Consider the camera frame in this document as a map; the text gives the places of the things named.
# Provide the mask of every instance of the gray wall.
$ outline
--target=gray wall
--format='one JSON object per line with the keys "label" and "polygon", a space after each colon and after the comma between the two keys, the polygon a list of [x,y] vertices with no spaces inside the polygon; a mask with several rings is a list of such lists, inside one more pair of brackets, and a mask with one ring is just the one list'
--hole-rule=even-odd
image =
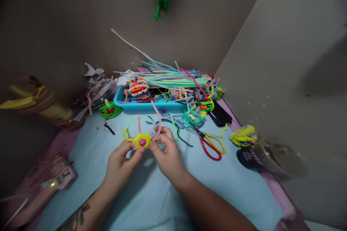
{"label": "gray wall", "polygon": [[[85,61],[106,71],[129,68],[140,55],[111,28],[158,61],[214,74],[255,1],[172,0],[155,23],[156,0],[2,0],[1,97],[15,77],[33,74],[69,101],[85,82]],[[2,111],[0,120],[0,169],[13,169],[1,172],[1,182],[10,193],[56,129]]]}
{"label": "gray wall", "polygon": [[305,157],[308,176],[283,181],[304,215],[344,230],[346,4],[257,0],[216,74],[241,123],[287,140]]}

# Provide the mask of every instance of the yellow pipe cleaner figure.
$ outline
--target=yellow pipe cleaner figure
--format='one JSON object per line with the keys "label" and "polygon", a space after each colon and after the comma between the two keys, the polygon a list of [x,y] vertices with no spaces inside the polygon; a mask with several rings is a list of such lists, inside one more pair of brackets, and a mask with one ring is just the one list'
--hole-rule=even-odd
{"label": "yellow pipe cleaner figure", "polygon": [[230,140],[237,146],[248,147],[258,140],[257,132],[251,125],[241,127],[230,136]]}
{"label": "yellow pipe cleaner figure", "polygon": [[[155,112],[157,113],[158,117],[159,117],[159,126],[158,126],[158,132],[156,134],[156,136],[153,138],[153,141],[156,141],[159,137],[159,134],[160,134],[160,130],[162,128],[162,120],[161,120],[161,117],[160,117],[160,113],[159,111],[157,110],[157,108],[155,107],[153,101],[151,100],[151,103],[152,103],[152,106],[155,110]],[[141,126],[140,126],[140,118],[138,118],[138,131],[140,132],[136,137],[127,137],[125,135],[125,133],[129,130],[129,126],[124,130],[123,132],[123,136],[124,136],[124,139],[127,140],[127,141],[130,141],[133,143],[134,145],[134,148],[135,149],[141,149],[142,147],[147,149],[150,142],[151,142],[151,134],[153,132],[155,128],[155,124],[153,124],[153,128],[151,130],[151,132],[149,134],[144,134],[141,132]]]}

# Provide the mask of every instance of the blue plastic tray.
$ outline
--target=blue plastic tray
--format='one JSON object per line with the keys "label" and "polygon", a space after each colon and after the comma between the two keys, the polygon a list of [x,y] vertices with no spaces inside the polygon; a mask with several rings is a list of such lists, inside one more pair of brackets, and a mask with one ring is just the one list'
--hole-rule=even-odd
{"label": "blue plastic tray", "polygon": [[[118,101],[124,101],[125,95],[123,94],[124,87],[119,87],[113,102],[116,106],[120,106],[124,111],[154,111],[152,103],[138,103],[136,100],[131,99],[131,103],[120,103]],[[184,110],[187,107],[186,104],[178,102],[164,102],[162,99],[155,103],[157,109],[164,110]]]}

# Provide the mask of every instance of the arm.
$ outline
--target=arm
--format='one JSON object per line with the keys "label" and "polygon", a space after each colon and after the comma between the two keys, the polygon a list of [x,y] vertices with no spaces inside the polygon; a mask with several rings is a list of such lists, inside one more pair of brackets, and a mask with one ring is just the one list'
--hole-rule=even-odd
{"label": "arm", "polygon": [[106,175],[100,187],[56,230],[96,231],[100,230],[110,207],[130,179],[145,149],[137,150],[131,159],[125,156],[133,144],[124,140],[108,159]]}
{"label": "arm", "polygon": [[161,172],[179,192],[199,228],[256,231],[243,214],[185,170],[171,130],[162,127],[161,132],[158,141],[165,145],[164,151],[156,142],[151,142],[150,149]]}

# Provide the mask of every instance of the yellow hexagon craft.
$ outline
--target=yellow hexagon craft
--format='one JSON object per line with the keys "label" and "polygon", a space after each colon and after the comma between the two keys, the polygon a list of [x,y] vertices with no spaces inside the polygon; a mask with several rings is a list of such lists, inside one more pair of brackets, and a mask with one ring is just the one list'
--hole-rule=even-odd
{"label": "yellow hexagon craft", "polygon": [[140,133],[134,138],[134,144],[136,149],[141,149],[142,147],[147,148],[151,142],[151,137],[149,134]]}

